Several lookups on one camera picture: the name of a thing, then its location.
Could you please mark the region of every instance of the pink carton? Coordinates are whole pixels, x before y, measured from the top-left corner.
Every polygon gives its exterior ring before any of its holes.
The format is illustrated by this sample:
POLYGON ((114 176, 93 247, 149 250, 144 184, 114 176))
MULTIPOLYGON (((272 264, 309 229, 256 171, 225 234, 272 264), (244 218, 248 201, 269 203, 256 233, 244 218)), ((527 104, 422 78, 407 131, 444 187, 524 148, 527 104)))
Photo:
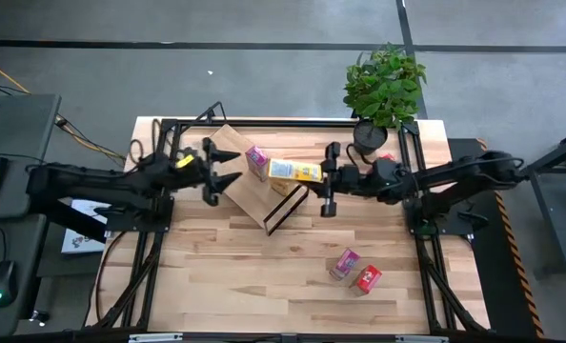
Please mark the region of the pink carton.
POLYGON ((342 253, 338 263, 330 269, 330 275, 336 280, 342 280, 353 269, 353 266, 359 260, 359 255, 347 249, 342 253))
POLYGON ((260 181, 264 182, 268 179, 268 156, 257 146, 245 152, 247 157, 247 166, 249 170, 257 176, 260 181))

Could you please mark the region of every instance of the wooden board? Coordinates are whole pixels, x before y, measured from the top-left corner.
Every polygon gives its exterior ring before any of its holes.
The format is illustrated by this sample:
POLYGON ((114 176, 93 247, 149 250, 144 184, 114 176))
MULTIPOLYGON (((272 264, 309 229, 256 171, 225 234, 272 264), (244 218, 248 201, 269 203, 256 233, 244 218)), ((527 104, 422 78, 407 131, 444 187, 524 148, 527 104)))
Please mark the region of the wooden board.
MULTIPOLYGON (((151 145, 151 122, 151 117, 138 118, 133 134, 144 142, 146 150, 151 145)), ((443 123, 420 121, 419 127, 428 167, 448 162, 451 156, 443 123)), ((346 147, 352 140, 352 129, 342 128, 235 129, 269 156, 306 162, 320 162, 332 141, 346 147)), ((199 148, 200 140, 215 131, 192 128, 184 133, 182 145, 199 148)), ((384 153, 400 159, 396 134, 390 134, 377 152, 384 153)), ((338 161, 348 163, 346 153, 338 161)), ((174 195, 171 232, 165 236, 160 259, 150 331, 428 331, 414 241, 407 233, 400 206, 337 195, 337 217, 321 218, 323 202, 311 195, 288 219, 286 228, 267 237, 228 196, 222 195, 220 206, 212 208, 201 201, 200 192, 200 188, 188 189, 174 195), (355 297, 347 288, 351 277, 334 281, 328 275, 347 247, 362 256, 356 272, 367 264, 383 271, 369 295, 355 297)), ((128 233, 111 253, 100 289, 101 313, 127 285, 136 239, 136 234, 128 233)), ((452 289, 475 319, 488 327, 470 246, 458 237, 443 236, 441 240, 452 289)), ((137 297, 135 314, 141 299, 137 297)), ((444 323, 438 292, 435 299, 438 318, 444 323)), ((94 322, 92 304, 87 324, 94 322)))
POLYGON ((271 188, 268 180, 261 182, 257 176, 249 171, 245 151, 255 144, 229 125, 224 125, 214 133, 211 140, 220 150, 241 153, 234 160, 223 164, 217 163, 213 167, 219 174, 243 173, 224 193, 249 217, 255 220, 257 225, 266 229, 264 219, 283 201, 284 197, 271 188))

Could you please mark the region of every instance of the gray floor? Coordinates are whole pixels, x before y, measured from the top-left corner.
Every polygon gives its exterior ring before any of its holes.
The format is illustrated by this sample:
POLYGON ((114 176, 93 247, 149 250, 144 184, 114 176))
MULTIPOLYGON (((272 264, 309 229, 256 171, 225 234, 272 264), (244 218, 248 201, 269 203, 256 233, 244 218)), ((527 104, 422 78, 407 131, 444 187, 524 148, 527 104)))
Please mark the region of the gray floor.
MULTIPOLYGON (((406 0, 415 44, 566 45, 566 0, 406 0)), ((0 0, 0 36, 234 43, 402 43, 395 0, 0 0)), ((139 115, 347 117, 344 67, 358 51, 0 48, 0 68, 116 151, 139 115)), ((419 53, 425 103, 450 137, 482 137, 529 162, 566 135, 566 54, 419 53)), ((0 83, 7 81, 0 76, 0 83)), ((113 168, 56 131, 49 160, 113 168)), ((556 261, 529 185, 505 192, 525 268, 556 261)), ((566 339, 566 275, 531 285, 548 337, 566 339)), ((77 328, 92 278, 57 277, 49 330, 77 328)), ((41 330, 20 326, 19 332, 41 330)))

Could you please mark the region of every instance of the red can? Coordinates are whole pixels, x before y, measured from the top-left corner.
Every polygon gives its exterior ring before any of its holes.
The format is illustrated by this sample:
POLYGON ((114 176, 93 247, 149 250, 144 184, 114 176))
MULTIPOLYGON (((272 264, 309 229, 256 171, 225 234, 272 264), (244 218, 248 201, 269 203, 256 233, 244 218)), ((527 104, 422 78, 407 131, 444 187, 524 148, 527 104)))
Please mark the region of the red can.
POLYGON ((368 265, 368 267, 359 273, 355 281, 353 281, 353 284, 351 284, 351 291, 357 295, 369 293, 381 275, 382 272, 375 266, 368 265))

